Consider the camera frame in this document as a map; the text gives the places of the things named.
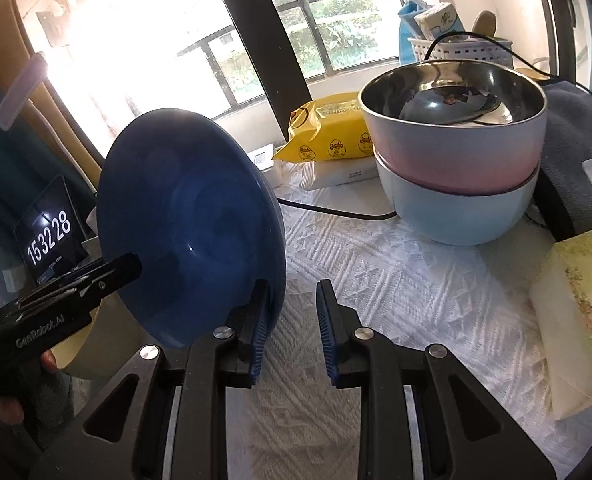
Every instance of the human hand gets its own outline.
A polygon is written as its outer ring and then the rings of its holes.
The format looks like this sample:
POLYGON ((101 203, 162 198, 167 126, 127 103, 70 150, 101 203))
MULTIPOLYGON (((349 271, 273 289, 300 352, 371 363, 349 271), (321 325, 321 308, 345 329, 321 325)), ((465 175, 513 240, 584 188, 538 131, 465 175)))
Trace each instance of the human hand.
MULTIPOLYGON (((47 350, 41 354, 41 366, 51 374, 55 374, 58 371, 56 358, 51 350, 47 350)), ((0 397, 0 422, 6 426, 16 426, 17 424, 21 424, 23 420, 25 420, 25 413, 23 413, 23 407, 20 405, 18 399, 14 397, 0 397)))

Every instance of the stacked bowls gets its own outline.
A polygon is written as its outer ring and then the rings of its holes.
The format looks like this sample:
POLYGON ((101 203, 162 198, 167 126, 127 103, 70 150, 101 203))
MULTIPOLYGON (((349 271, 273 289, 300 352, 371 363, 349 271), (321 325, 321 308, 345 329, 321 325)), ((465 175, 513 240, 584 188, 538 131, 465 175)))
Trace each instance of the stacked bowls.
POLYGON ((546 130, 533 81, 479 60, 430 60, 373 79, 359 101, 398 215, 455 245, 509 230, 530 202, 546 130))

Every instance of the yellow wet wipes package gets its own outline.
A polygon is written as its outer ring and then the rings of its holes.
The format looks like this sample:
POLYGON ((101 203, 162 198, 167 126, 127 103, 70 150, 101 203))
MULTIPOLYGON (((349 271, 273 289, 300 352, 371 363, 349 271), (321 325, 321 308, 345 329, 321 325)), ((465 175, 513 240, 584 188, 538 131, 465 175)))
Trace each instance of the yellow wet wipes package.
POLYGON ((334 94, 291 113, 289 142, 273 158, 287 162, 373 155, 358 92, 334 94))

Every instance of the dark gray towel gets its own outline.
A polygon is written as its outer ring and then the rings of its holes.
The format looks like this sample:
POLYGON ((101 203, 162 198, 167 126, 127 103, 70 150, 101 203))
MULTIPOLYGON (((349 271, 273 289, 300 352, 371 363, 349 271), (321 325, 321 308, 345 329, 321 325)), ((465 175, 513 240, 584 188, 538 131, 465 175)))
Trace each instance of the dark gray towel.
POLYGON ((582 169, 592 158, 592 96, 566 81, 543 90, 549 110, 534 200, 560 241, 592 229, 592 185, 582 169))

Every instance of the metal railing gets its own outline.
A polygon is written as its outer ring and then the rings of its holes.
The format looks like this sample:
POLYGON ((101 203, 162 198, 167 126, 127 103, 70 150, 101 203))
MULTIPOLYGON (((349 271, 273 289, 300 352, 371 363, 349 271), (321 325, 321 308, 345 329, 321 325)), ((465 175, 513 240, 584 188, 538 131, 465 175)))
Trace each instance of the metal railing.
MULTIPOLYGON (((318 75, 314 75, 312 77, 308 77, 307 81, 315 81, 315 80, 318 80, 321 78, 325 78, 327 76, 336 75, 338 73, 351 72, 352 70, 357 70, 360 68, 367 68, 369 66, 373 66, 376 64, 381 64, 381 63, 384 63, 387 61, 393 61, 393 60, 398 59, 397 56, 394 56, 394 57, 377 59, 377 60, 372 60, 372 61, 363 62, 363 63, 359 63, 359 64, 354 64, 354 65, 346 66, 346 67, 343 67, 340 69, 334 68, 332 61, 329 57, 329 51, 327 50, 327 47, 325 46, 325 42, 323 41, 323 37, 320 34, 318 24, 316 23, 316 18, 314 16, 313 12, 311 11, 311 6, 310 6, 310 4, 312 4, 312 3, 321 2, 321 1, 324 1, 324 0, 294 0, 293 2, 288 2, 286 4, 282 4, 277 7, 278 12, 284 12, 285 10, 300 8, 303 13, 303 16, 305 17, 305 22, 307 24, 307 28, 310 31, 312 37, 314 38, 314 43, 316 45, 316 49, 317 49, 318 55, 320 56, 320 59, 322 61, 325 72, 318 74, 318 75)), ((404 5, 404 3, 405 3, 405 0, 400 0, 401 6, 404 5)), ((201 38, 200 40, 196 41, 195 43, 191 44, 190 46, 183 48, 179 53, 176 54, 176 56, 181 57, 181 56, 184 56, 185 54, 189 54, 190 52, 196 50, 197 48, 200 48, 204 52, 205 57, 207 59, 207 63, 209 64, 209 67, 211 68, 211 71, 213 72, 214 77, 216 78, 216 81, 218 82, 218 85, 220 86, 221 90, 223 91, 223 94, 227 98, 227 101, 229 102, 229 106, 231 107, 229 110, 224 111, 218 117, 222 117, 222 116, 227 115, 233 111, 240 110, 241 108, 245 108, 253 103, 256 103, 258 101, 262 101, 265 99, 265 95, 262 94, 257 97, 254 97, 252 99, 249 99, 247 101, 239 103, 236 99, 236 96, 234 95, 233 90, 231 89, 231 86, 229 85, 229 82, 227 81, 227 78, 225 77, 224 72, 222 71, 220 64, 218 63, 218 60, 216 59, 216 56, 214 56, 214 52, 212 51, 211 47, 209 46, 209 44, 212 41, 217 40, 218 38, 221 38, 222 36, 225 36, 226 34, 230 34, 231 32, 233 32, 235 30, 236 30, 236 27, 234 27, 234 25, 228 25, 227 27, 221 28, 220 30, 217 30, 216 32, 212 32, 208 36, 201 38)))

